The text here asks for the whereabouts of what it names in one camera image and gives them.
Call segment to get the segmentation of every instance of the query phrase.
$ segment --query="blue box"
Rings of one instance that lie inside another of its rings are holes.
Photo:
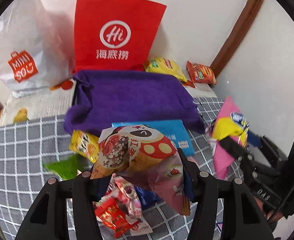
[[[186,157],[191,156],[195,153],[182,120],[113,122],[111,125],[112,127],[118,127],[136,124],[144,124],[150,128],[154,128],[160,131],[163,135],[172,140],[175,143],[176,147],[181,148],[185,153]]]

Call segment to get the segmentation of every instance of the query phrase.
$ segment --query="white plastic bag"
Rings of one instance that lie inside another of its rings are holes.
[[[0,79],[14,97],[52,87],[71,77],[41,0],[14,0],[0,17]]]

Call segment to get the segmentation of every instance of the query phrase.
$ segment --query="red paper bag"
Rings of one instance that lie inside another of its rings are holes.
[[[76,72],[142,71],[165,9],[148,0],[77,0]]]

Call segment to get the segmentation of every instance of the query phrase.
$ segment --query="yellow snack bag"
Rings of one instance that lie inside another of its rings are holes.
[[[173,60],[157,57],[147,61],[144,68],[146,72],[172,75],[180,81],[187,82],[181,68]]]
[[[92,163],[95,163],[99,156],[98,140],[99,138],[95,135],[74,130],[72,132],[69,149],[86,157]]]

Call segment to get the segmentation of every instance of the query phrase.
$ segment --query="purple cloth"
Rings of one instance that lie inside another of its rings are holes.
[[[139,71],[82,70],[76,105],[65,119],[65,130],[100,136],[112,122],[181,119],[187,129],[204,133],[193,98],[177,78]]]

